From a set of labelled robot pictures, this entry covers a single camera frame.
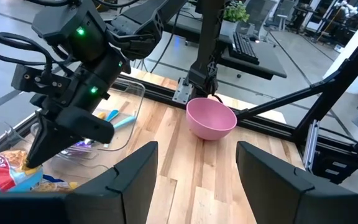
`computer desk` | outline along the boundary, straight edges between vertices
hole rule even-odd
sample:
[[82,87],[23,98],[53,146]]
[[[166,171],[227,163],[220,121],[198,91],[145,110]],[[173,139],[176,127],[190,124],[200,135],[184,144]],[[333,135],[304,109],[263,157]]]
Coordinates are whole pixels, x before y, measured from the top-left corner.
[[[132,69],[129,75],[172,90],[177,81]],[[225,105],[244,109],[255,105],[219,95]],[[114,105],[104,109],[113,110]],[[261,114],[265,118],[285,123],[278,111]],[[303,164],[292,142],[236,127],[219,141],[203,141],[190,132],[184,110],[144,99],[135,123],[134,132],[126,147],[115,152],[99,152],[87,166],[102,164],[112,167],[136,149],[158,141],[157,182],[147,223],[256,223],[242,188],[235,160],[236,144],[247,141],[301,169]],[[30,144],[17,147],[29,149]],[[80,167],[65,162],[56,170],[48,162],[44,172],[55,178],[83,184],[95,176],[98,169]],[[74,172],[76,176],[67,175]]]
[[[175,16],[170,22],[164,26],[164,31],[172,32],[172,28],[175,22]],[[254,52],[259,58],[259,65],[246,62],[229,55],[227,49],[228,45],[231,45],[232,32],[224,28],[225,23],[222,24],[221,34],[219,36],[219,49],[222,49],[221,58],[218,59],[218,63],[227,67],[247,72],[251,75],[255,75],[261,78],[271,80],[274,75],[282,78],[286,78],[287,74],[284,71],[280,61],[273,51],[273,45],[260,42],[252,43]],[[201,33],[202,22],[192,17],[179,15],[178,22],[175,28],[175,34],[186,38],[191,42],[199,42]]]

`yellow marker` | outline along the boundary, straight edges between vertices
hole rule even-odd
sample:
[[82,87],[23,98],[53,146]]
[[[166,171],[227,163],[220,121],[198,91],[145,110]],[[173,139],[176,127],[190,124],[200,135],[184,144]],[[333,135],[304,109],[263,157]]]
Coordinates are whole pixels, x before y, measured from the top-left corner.
[[105,119],[106,118],[106,113],[102,112],[102,113],[98,114],[98,118]]

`green led light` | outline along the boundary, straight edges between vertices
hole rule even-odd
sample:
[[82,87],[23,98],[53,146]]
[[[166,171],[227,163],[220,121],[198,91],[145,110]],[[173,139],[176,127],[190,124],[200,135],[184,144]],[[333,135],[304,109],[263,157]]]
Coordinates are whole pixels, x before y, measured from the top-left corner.
[[82,27],[77,28],[77,33],[80,35],[84,35],[85,34],[85,30]]
[[91,89],[91,93],[92,94],[95,94],[96,92],[98,92],[98,87],[93,87],[92,89]]

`green plant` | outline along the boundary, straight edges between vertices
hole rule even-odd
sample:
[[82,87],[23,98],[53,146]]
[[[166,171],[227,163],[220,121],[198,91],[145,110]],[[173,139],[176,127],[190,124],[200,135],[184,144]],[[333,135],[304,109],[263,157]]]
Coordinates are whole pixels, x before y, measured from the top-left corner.
[[223,14],[223,19],[229,22],[247,22],[248,18],[249,14],[247,14],[246,6],[241,1],[231,1],[226,6]]

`potted plant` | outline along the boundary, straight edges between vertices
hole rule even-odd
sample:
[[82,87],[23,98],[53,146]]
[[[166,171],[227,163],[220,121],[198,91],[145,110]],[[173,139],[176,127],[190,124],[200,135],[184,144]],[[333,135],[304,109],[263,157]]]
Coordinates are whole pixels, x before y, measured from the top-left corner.
[[230,27],[235,31],[238,22],[247,22],[249,14],[247,14],[246,6],[242,1],[231,1],[224,9],[223,20],[226,22],[226,27]]

